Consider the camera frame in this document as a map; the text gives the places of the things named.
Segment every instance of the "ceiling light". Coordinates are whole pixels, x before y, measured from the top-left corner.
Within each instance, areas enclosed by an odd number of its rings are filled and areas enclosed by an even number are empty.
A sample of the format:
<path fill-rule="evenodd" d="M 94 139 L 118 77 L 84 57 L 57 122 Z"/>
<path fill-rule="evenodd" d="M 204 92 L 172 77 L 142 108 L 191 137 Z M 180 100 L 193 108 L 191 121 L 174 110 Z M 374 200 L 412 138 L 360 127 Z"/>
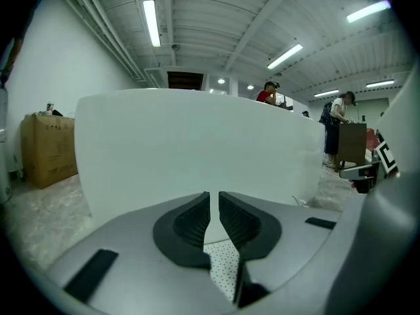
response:
<path fill-rule="evenodd" d="M 314 97 L 321 97 L 321 96 L 331 95 L 333 93 L 338 93 L 338 92 L 340 92 L 340 91 L 339 90 L 327 91 L 327 92 L 323 92 L 323 93 L 314 94 Z"/>
<path fill-rule="evenodd" d="M 379 81 L 377 83 L 366 84 L 366 87 L 380 87 L 381 85 L 388 85 L 388 84 L 394 84 L 394 80 L 391 79 L 389 81 Z"/>
<path fill-rule="evenodd" d="M 297 53 L 303 47 L 301 45 L 295 45 L 292 49 L 287 51 L 285 54 L 282 54 L 279 58 L 277 58 L 273 63 L 270 63 L 267 68 L 274 69 L 277 65 L 282 63 L 284 60 L 287 60 L 291 55 Z"/>
<path fill-rule="evenodd" d="M 146 15 L 147 28 L 149 29 L 150 39 L 154 47 L 160 47 L 160 36 L 158 31 L 158 21 L 156 20 L 156 9 L 154 0 L 143 1 L 144 13 Z"/>
<path fill-rule="evenodd" d="M 347 16 L 347 21 L 349 23 L 352 23 L 356 20 L 359 20 L 360 18 L 364 18 L 365 16 L 383 11 L 384 9 L 388 9 L 388 8 L 391 8 L 391 5 L 387 0 L 380 1 L 366 8 L 360 9 L 357 12 L 354 12 L 353 14 L 350 14 L 349 16 Z"/>

